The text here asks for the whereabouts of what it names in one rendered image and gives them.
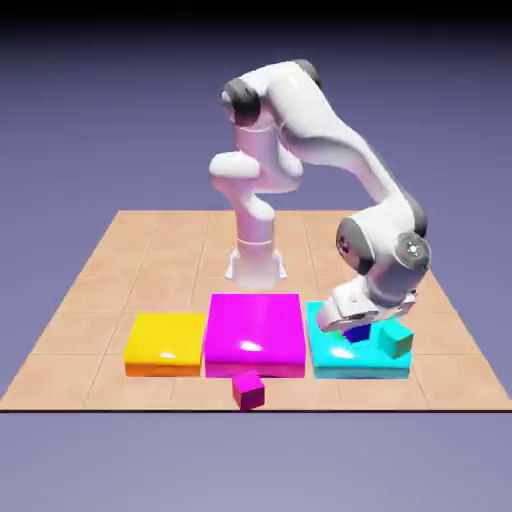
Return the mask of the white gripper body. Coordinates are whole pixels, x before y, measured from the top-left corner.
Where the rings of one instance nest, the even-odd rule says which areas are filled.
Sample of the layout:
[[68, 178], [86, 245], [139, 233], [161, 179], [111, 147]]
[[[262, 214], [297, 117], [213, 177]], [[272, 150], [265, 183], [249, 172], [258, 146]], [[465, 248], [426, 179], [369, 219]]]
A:
[[331, 291], [316, 314], [316, 322], [323, 332], [346, 332], [381, 319], [384, 312], [370, 298], [366, 278], [357, 276]]

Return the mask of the small blue cube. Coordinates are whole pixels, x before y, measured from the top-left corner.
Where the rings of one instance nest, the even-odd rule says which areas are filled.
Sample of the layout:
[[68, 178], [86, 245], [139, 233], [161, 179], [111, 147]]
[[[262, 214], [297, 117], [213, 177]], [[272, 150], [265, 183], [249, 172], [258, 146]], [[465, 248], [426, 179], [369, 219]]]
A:
[[359, 343], [359, 342], [368, 340], [370, 338], [370, 333], [371, 333], [371, 325], [366, 324], [366, 325], [359, 325], [359, 326], [356, 326], [356, 327], [346, 330], [343, 333], [343, 336], [351, 344], [355, 344], [355, 343]]

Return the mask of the small teal cube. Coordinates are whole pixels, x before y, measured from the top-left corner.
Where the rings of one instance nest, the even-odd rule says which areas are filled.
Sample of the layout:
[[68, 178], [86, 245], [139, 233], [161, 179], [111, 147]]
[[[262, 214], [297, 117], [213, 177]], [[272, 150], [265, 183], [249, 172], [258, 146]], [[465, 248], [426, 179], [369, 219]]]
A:
[[411, 351], [414, 333], [400, 322], [390, 319], [380, 324], [378, 347], [392, 359], [397, 359]]

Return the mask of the small magenta cube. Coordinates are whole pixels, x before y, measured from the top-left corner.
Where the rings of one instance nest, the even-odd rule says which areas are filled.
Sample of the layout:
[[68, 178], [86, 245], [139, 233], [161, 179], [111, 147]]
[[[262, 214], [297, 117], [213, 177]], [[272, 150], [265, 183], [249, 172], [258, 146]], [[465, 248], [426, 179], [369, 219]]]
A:
[[254, 370], [232, 377], [232, 394], [241, 411], [253, 410], [265, 403], [265, 386]]

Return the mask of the large cyan box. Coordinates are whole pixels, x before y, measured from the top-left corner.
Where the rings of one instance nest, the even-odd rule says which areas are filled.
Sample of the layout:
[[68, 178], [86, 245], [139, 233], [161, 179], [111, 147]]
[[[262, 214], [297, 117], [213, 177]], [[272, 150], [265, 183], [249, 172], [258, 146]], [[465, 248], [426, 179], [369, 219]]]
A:
[[397, 359], [390, 358], [378, 347], [380, 324], [371, 325], [370, 338], [351, 344], [338, 331], [322, 332], [316, 314], [322, 303], [309, 301], [306, 307], [309, 346], [316, 378], [406, 379], [409, 375], [411, 351]]

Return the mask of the large magenta box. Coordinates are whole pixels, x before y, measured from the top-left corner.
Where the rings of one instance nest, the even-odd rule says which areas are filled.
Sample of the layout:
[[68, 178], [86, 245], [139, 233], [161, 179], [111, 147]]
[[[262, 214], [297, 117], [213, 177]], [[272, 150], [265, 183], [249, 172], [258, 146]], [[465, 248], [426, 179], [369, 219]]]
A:
[[302, 378], [306, 342], [297, 293], [211, 296], [204, 337], [205, 375]]

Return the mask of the large yellow box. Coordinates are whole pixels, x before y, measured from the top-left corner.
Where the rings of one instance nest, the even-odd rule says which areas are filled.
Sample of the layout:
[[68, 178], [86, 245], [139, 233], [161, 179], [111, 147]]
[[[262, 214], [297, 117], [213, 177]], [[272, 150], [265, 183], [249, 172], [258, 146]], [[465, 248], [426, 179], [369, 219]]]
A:
[[124, 349], [131, 377], [200, 375], [204, 313], [139, 313]]

